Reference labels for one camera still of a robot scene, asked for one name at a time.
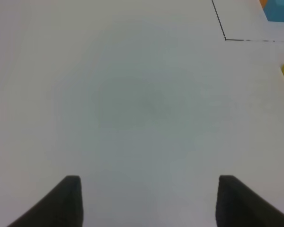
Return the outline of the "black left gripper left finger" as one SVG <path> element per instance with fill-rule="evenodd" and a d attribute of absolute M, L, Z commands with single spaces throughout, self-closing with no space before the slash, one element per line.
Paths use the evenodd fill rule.
<path fill-rule="evenodd" d="M 30 210 L 12 222 L 10 227 L 81 227 L 83 198 L 81 178 L 63 178 Z"/>

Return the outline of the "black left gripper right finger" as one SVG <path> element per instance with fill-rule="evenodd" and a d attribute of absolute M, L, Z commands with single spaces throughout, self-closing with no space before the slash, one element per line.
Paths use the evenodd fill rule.
<path fill-rule="evenodd" d="M 284 227 L 284 214 L 232 175 L 219 177 L 218 227 Z"/>

